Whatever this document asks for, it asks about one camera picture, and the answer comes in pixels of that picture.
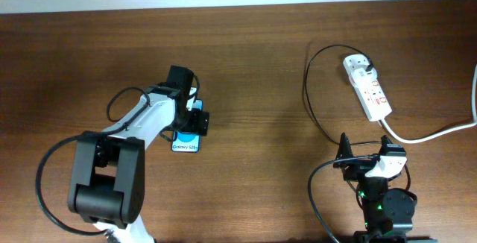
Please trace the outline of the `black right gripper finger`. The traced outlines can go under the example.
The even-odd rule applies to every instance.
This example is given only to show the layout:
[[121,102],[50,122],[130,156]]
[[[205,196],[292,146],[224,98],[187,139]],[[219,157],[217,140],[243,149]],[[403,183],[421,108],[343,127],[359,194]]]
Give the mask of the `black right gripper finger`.
[[379,153],[387,154],[392,151],[393,143],[387,135],[381,137],[381,148]]
[[342,133],[340,137],[340,142],[338,146],[338,152],[336,154],[336,160],[349,159],[353,157],[353,152],[351,149],[350,141],[346,133]]

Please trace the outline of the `blue Galaxy smartphone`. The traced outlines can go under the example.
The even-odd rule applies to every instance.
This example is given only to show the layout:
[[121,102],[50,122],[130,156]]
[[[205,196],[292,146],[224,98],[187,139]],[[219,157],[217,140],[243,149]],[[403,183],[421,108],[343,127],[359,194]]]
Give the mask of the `blue Galaxy smartphone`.
[[197,153],[200,150],[200,141],[199,135],[174,131],[171,149],[173,152]]

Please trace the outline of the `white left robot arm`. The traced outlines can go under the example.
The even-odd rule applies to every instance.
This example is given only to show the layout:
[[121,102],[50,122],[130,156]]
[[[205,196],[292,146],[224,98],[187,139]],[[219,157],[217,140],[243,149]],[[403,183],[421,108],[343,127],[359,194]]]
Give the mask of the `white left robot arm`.
[[198,151],[209,114],[193,71],[172,66],[166,80],[139,89],[138,103],[100,133],[76,145],[68,208],[109,242],[154,242],[140,212],[145,199],[145,152],[158,138],[175,151]]

